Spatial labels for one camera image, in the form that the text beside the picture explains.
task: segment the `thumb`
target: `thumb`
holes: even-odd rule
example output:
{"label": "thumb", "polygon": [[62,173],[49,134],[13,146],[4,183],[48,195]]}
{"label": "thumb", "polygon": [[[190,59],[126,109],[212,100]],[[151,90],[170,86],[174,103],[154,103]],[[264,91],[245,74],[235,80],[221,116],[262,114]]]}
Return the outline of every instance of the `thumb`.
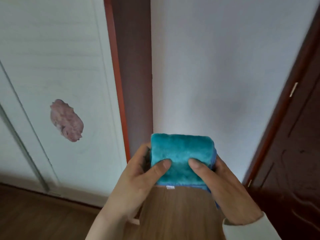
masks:
{"label": "thumb", "polygon": [[190,158],[188,163],[190,168],[205,182],[211,191],[216,186],[221,185],[222,179],[202,162]]}
{"label": "thumb", "polygon": [[141,175],[143,181],[145,181],[150,187],[154,186],[154,184],[159,180],[159,178],[161,178],[170,167],[170,159],[164,159],[156,163],[145,174]]}

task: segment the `hand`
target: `hand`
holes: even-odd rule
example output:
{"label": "hand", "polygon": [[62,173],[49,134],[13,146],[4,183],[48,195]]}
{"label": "hand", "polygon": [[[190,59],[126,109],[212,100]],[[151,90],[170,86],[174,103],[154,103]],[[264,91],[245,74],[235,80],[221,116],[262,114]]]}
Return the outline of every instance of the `hand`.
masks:
{"label": "hand", "polygon": [[150,143],[142,145],[128,162],[102,209],[108,217],[133,218],[151,188],[170,168],[171,160],[165,159],[144,173],[150,147]]}
{"label": "hand", "polygon": [[206,183],[223,214],[234,225],[247,225],[263,216],[245,187],[217,155],[215,172],[198,160],[189,159],[191,169]]}

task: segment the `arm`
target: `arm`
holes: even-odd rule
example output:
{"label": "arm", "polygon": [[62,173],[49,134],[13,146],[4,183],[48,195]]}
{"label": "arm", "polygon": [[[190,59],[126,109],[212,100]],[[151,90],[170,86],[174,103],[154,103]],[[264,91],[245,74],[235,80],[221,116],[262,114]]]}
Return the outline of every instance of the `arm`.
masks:
{"label": "arm", "polygon": [[226,216],[222,228],[227,240],[281,240],[267,216],[218,155],[215,172],[192,158],[189,159],[189,165],[206,183],[212,197]]}
{"label": "arm", "polygon": [[165,159],[144,173],[149,148],[150,144],[142,145],[128,162],[86,240],[122,239],[126,220],[137,213],[151,188],[171,166]]}

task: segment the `fingernail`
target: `fingernail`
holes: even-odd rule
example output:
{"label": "fingernail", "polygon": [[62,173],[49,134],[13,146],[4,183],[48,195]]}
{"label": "fingernail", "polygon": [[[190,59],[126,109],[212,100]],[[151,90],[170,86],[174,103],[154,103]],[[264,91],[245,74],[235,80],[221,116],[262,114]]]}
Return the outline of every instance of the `fingernail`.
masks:
{"label": "fingernail", "polygon": [[200,162],[196,159],[190,158],[189,159],[189,166],[191,168],[197,169],[201,166]]}
{"label": "fingernail", "polygon": [[171,160],[170,159],[163,160],[162,165],[164,166],[165,169],[169,169],[171,166]]}

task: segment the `teal cloth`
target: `teal cloth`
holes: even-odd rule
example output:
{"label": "teal cloth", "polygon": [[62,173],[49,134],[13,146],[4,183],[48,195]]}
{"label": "teal cloth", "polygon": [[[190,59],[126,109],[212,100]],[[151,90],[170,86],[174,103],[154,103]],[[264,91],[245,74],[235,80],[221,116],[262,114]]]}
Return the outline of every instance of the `teal cloth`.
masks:
{"label": "teal cloth", "polygon": [[207,136],[153,134],[151,136],[151,166],[171,159],[170,169],[158,180],[158,185],[188,186],[207,190],[206,184],[188,164],[194,158],[212,169],[217,151]]}

